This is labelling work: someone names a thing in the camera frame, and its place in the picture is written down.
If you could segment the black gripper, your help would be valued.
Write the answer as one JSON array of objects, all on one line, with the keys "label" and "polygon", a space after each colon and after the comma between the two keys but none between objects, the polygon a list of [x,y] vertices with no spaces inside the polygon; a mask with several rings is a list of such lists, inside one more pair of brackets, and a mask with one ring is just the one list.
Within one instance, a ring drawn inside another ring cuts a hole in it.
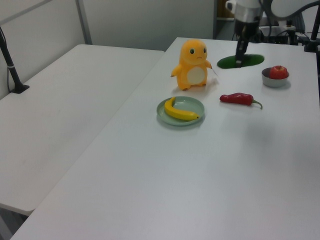
[{"label": "black gripper", "polygon": [[238,19],[235,20],[234,32],[237,37],[235,66],[237,68],[242,67],[249,42],[261,42],[261,31],[259,28],[259,23],[259,21],[242,22]]}]

